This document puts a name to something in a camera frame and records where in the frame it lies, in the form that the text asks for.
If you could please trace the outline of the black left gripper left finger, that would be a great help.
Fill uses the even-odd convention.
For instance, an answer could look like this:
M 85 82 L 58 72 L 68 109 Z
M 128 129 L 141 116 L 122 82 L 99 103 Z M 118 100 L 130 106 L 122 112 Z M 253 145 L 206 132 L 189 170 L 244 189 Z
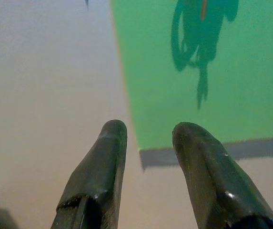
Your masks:
M 118 227 L 126 149 L 124 122 L 106 122 L 89 152 L 72 172 L 51 228 Z

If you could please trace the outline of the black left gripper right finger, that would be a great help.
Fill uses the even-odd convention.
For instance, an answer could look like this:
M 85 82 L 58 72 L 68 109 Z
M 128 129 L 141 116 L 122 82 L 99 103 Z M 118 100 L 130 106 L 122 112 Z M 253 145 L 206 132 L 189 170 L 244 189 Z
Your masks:
M 200 229 L 273 229 L 273 210 L 222 143 L 203 127 L 180 122 L 172 144 Z

